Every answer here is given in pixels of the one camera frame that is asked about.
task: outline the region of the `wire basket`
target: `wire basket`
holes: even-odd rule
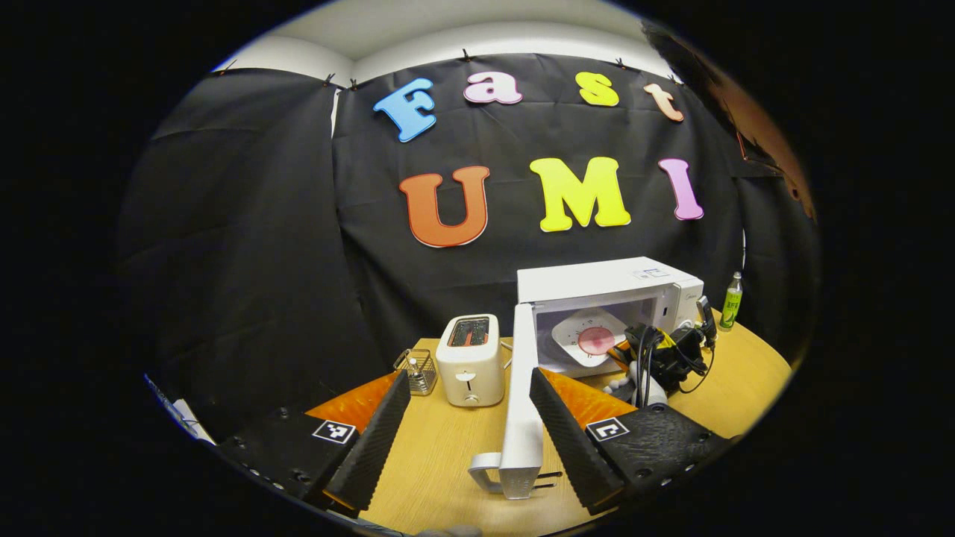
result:
[[[414,358],[412,367],[409,362]],[[428,349],[405,349],[393,365],[396,371],[408,372],[408,383],[413,396],[427,396],[437,384],[437,369]]]

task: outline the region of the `black fabric backdrop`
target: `black fabric backdrop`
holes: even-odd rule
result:
[[[152,137],[119,219],[143,369],[214,439],[389,370],[349,295],[331,182],[334,86],[271,70],[204,79]]]
[[[523,100],[513,105],[467,101],[462,92],[468,75],[484,71],[514,76]],[[587,104],[574,81],[582,71],[607,76],[619,104]],[[372,107],[418,77],[434,83],[428,94],[435,108],[424,113],[434,114],[436,124],[402,143],[392,120]],[[684,113],[682,122],[660,112],[643,90],[649,83],[673,95],[674,107]],[[817,264],[803,258],[805,247],[790,246],[812,243],[812,226],[795,213],[796,202],[778,195],[785,194],[782,180],[758,178],[765,169],[742,161],[735,138],[685,87],[592,59],[503,54],[380,76],[342,92],[337,114],[335,201],[362,309],[385,361],[419,337],[439,336],[457,315],[491,312],[499,317],[502,333],[510,334],[518,269],[648,256],[701,278],[705,293],[721,308],[725,287],[740,269],[743,226],[749,255],[740,322],[784,356],[805,344],[800,323],[814,301],[809,291],[818,280]],[[617,177],[631,223],[598,227],[591,221],[581,227],[575,220],[567,231],[541,231],[541,180],[530,162],[561,159],[583,180],[594,157],[619,163]],[[666,158],[690,165],[693,192],[705,211],[702,219],[674,217],[669,178],[658,166]],[[464,219],[465,209],[461,185],[451,175],[473,165],[490,169],[483,234],[461,247],[420,244],[411,233],[399,183],[419,174],[441,175],[439,213],[443,224],[453,226]],[[787,206],[774,212],[781,204]]]

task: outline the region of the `plastic bottle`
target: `plastic bottle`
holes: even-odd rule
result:
[[[732,274],[732,282],[726,289],[726,301],[723,303],[723,315],[720,317],[718,328],[729,332],[736,322],[739,313],[739,302],[743,299],[743,275],[739,272]]]

